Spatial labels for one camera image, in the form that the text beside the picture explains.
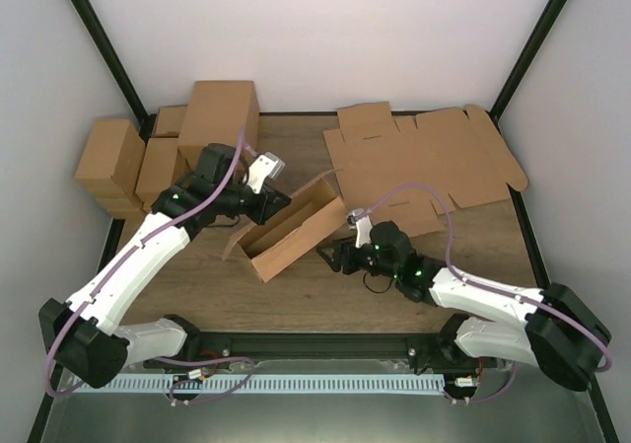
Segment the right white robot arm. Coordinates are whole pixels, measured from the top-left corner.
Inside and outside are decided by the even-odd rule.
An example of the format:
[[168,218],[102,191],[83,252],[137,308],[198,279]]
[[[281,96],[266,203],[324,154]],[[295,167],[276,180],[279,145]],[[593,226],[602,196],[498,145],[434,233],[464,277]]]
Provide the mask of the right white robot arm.
[[317,247],[332,271],[389,279],[408,300],[454,309],[438,342],[441,360],[458,367],[489,357],[538,368],[554,383],[582,392],[610,369],[610,331],[568,286],[504,284],[416,251],[392,221],[353,225],[356,235]]

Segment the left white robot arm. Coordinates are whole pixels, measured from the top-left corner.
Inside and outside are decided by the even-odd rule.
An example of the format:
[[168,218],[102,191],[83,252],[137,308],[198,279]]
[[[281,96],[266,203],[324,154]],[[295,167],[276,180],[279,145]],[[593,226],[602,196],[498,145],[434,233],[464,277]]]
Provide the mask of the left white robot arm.
[[290,197],[271,185],[284,162],[266,152],[246,163],[244,149],[204,147],[196,168],[159,194],[132,239],[98,275],[65,302],[50,299],[40,308],[47,372],[59,364],[101,388],[131,364],[171,360],[188,368],[200,359],[201,331],[178,315],[134,326],[121,320],[154,276],[218,217],[245,216],[263,225],[290,205]]

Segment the large folded cardboard box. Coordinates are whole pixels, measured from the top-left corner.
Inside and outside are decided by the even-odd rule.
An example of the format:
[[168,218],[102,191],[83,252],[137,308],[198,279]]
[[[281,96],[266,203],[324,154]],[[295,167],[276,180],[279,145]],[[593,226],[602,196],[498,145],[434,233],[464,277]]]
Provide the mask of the large folded cardboard box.
[[257,151],[259,103],[253,81],[196,81],[180,128],[178,151],[194,170],[205,146],[235,147],[243,127],[245,142]]

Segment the rear small cardboard box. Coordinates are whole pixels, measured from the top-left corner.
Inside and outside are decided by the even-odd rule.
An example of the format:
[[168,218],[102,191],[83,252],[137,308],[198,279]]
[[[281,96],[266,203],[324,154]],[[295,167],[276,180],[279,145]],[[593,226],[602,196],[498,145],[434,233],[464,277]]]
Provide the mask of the rear small cardboard box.
[[180,134],[186,109],[187,105],[159,108],[152,136],[157,138],[177,138]]

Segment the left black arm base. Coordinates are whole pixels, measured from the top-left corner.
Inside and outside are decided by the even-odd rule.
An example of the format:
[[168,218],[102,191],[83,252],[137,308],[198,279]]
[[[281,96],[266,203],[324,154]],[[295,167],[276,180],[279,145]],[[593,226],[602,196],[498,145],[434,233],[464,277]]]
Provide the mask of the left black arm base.
[[232,354],[232,340],[225,334],[201,332],[188,336],[182,349],[174,356],[177,366],[188,369],[199,368],[202,361],[228,357]]

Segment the black aluminium frame rail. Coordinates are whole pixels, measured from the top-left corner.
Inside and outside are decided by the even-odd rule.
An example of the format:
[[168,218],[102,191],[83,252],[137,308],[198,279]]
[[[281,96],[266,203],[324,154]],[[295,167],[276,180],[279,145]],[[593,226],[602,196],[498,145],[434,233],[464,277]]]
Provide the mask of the black aluminium frame rail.
[[[385,359],[408,362],[405,340],[415,333],[291,333],[291,332],[215,332],[232,340],[232,354],[246,356],[255,361],[295,359]],[[108,363],[111,358],[127,352],[128,364],[147,361],[158,367],[160,358],[174,356],[180,350],[164,337],[151,336],[138,344],[129,339],[123,343],[114,340],[90,344],[88,355],[96,356],[97,364]]]

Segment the stack of flat cardboard blanks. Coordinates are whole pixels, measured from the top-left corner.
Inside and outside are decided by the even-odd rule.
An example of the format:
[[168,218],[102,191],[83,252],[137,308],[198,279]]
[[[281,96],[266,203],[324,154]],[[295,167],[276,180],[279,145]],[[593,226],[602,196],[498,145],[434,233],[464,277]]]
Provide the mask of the stack of flat cardboard blanks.
[[441,230],[444,211],[507,200],[526,173],[478,105],[393,116],[387,102],[337,112],[323,134],[349,209],[408,236]]

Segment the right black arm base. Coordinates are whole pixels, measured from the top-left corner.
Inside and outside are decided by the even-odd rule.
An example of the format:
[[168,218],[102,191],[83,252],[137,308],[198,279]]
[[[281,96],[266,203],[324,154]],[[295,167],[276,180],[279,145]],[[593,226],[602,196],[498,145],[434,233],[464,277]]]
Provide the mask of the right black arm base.
[[452,339],[438,333],[416,333],[405,340],[408,365],[415,373],[473,371],[479,359],[466,355]]

